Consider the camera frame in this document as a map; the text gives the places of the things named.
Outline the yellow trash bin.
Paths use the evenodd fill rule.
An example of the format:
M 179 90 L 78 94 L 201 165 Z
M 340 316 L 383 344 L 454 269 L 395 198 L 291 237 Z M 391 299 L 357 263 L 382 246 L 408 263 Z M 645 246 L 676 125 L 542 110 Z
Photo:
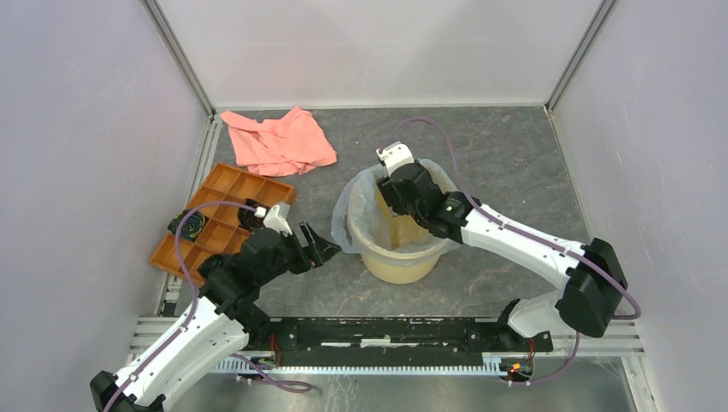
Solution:
M 434 237 L 409 215 L 395 214 L 377 185 L 384 176 L 381 166 L 355 176 L 347 217 L 351 243 L 379 279 L 394 284 L 417 282 L 458 245 Z

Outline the black bag roll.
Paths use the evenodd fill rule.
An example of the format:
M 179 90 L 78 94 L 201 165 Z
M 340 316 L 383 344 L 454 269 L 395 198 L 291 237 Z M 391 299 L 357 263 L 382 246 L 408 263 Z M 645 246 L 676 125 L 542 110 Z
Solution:
M 198 265 L 197 272 L 204 280 L 207 280 L 214 270 L 223 266 L 228 260 L 227 254 L 210 255 Z
M 239 226 L 248 232 L 264 226 L 264 218 L 269 208 L 263 206 L 255 199 L 247 198 L 244 201 L 244 207 L 239 207 L 237 218 Z

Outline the orange compartment tray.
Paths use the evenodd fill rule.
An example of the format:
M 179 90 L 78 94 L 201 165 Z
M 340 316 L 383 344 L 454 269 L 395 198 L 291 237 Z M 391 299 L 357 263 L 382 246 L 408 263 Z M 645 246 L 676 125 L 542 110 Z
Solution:
M 291 205 L 296 196 L 292 185 L 219 162 L 185 207 L 192 209 L 204 203 L 207 205 L 200 210 L 209 218 L 202 234 L 195 242 L 180 238 L 181 254 L 178 255 L 174 244 L 175 235 L 168 232 L 150 256 L 149 262 L 183 279 L 185 274 L 179 262 L 182 258 L 194 282 L 202 285 L 204 279 L 197 272 L 198 265 L 210 255 L 238 252 L 251 234 L 239 226 L 238 208 L 229 204 L 214 205 L 214 201 L 244 203 L 247 198 L 251 198 L 270 207 L 278 202 Z

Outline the pink cloth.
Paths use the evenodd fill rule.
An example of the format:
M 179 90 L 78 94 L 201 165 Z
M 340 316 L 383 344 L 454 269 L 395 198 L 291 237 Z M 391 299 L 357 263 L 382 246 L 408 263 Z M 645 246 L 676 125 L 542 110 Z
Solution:
M 279 119 L 258 122 L 223 112 L 235 163 L 265 177 L 302 175 L 337 162 L 337 152 L 313 115 L 295 107 Z

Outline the dark bag roll left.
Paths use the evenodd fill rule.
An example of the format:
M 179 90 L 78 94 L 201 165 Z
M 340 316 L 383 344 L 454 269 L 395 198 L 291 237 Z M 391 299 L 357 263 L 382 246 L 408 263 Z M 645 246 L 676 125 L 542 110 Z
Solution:
M 190 209 L 184 209 L 177 216 L 175 216 L 168 223 L 167 231 L 170 234 L 175 235 L 177 233 L 178 227 L 182 226 L 179 237 L 190 242 L 195 242 L 205 229 L 205 226 L 209 222 L 209 218 L 200 211 L 196 211 L 195 213 L 191 214 L 185 221 L 182 221 L 185 216 L 190 213 L 190 211 Z

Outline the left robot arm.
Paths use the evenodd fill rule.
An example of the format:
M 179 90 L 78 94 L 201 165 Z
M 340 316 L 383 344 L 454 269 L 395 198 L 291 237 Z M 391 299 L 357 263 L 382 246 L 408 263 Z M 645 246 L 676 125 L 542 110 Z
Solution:
M 168 411 L 220 361 L 270 338 L 270 316 L 256 306 L 263 285 L 280 275 L 318 268 L 341 251 L 300 224 L 306 243 L 293 233 L 256 229 L 234 254 L 201 264 L 205 282 L 185 313 L 139 358 L 90 382 L 99 411 Z

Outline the black bag roll lower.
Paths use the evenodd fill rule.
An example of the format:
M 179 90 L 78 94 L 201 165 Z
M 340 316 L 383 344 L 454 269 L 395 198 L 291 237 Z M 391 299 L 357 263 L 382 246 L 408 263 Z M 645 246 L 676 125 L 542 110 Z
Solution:
M 227 254 L 210 255 L 198 265 L 197 272 L 204 280 L 207 280 L 214 270 L 223 266 L 228 260 Z

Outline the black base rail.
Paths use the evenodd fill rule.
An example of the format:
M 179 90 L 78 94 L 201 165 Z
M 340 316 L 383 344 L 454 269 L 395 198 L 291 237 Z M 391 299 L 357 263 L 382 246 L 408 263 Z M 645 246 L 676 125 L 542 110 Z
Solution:
M 141 318 L 132 364 L 171 381 L 193 373 L 460 375 L 515 374 L 524 379 L 537 359 L 576 354 L 597 360 L 645 353 L 632 323 L 604 336 L 575 340 L 568 330 L 523 338 L 488 318 L 273 318 L 246 334 L 240 324 Z

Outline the blue plastic trash bag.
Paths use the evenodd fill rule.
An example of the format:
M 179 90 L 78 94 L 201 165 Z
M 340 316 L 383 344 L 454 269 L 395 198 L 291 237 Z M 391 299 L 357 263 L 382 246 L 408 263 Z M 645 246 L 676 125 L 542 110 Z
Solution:
M 331 237 L 343 252 L 405 267 L 459 248 L 452 240 L 433 236 L 411 216 L 382 206 L 377 183 L 385 176 L 385 168 L 375 165 L 345 185 L 331 217 Z

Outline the black bag roll upper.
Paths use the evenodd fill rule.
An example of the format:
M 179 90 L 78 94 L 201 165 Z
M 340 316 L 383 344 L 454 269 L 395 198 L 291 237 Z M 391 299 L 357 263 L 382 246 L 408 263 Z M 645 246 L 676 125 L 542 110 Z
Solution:
M 264 218 L 269 208 L 263 206 L 255 199 L 247 198 L 244 201 L 244 207 L 239 207 L 237 218 L 239 226 L 248 232 L 264 226 Z

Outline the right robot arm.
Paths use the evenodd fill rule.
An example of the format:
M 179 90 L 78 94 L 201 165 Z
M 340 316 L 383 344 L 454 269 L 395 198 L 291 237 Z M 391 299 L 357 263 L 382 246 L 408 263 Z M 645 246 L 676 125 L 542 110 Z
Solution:
M 616 318 L 628 284 L 608 242 L 582 244 L 509 221 L 461 191 L 443 191 L 420 161 L 387 172 L 377 186 L 395 214 L 412 217 L 434 237 L 496 253 L 554 286 L 502 312 L 495 336 L 503 348 L 517 350 L 562 326 L 601 337 Z

